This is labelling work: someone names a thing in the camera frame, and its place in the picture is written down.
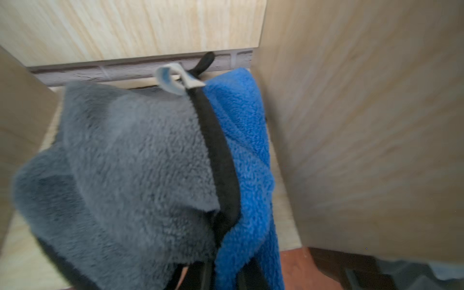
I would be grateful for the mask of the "blue and grey cleaning cloth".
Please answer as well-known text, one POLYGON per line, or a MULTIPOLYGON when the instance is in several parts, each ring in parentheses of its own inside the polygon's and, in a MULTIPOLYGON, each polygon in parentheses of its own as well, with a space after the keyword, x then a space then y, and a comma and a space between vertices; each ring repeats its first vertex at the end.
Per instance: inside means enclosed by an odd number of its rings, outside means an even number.
POLYGON ((243 68, 202 81, 214 58, 161 66, 153 87, 65 86, 54 143, 12 195, 77 290, 165 290, 208 261, 213 290, 236 290, 252 258, 284 289, 261 94, 243 68))

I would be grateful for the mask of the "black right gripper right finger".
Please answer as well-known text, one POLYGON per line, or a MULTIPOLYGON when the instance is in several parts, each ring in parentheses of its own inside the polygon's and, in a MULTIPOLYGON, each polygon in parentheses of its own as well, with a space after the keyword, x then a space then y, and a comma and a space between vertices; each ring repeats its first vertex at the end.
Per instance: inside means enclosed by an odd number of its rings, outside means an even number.
POLYGON ((270 290, 269 284, 256 258, 252 258, 238 272, 236 276, 236 289, 270 290))

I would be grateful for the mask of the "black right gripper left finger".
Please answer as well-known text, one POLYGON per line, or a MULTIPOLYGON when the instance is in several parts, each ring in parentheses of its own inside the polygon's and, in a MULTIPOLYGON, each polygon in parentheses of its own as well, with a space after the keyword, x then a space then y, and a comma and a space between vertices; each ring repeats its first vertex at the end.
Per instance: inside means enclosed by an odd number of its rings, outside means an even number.
POLYGON ((165 287, 166 290, 212 290, 214 288, 214 263, 195 262, 178 265, 165 287))

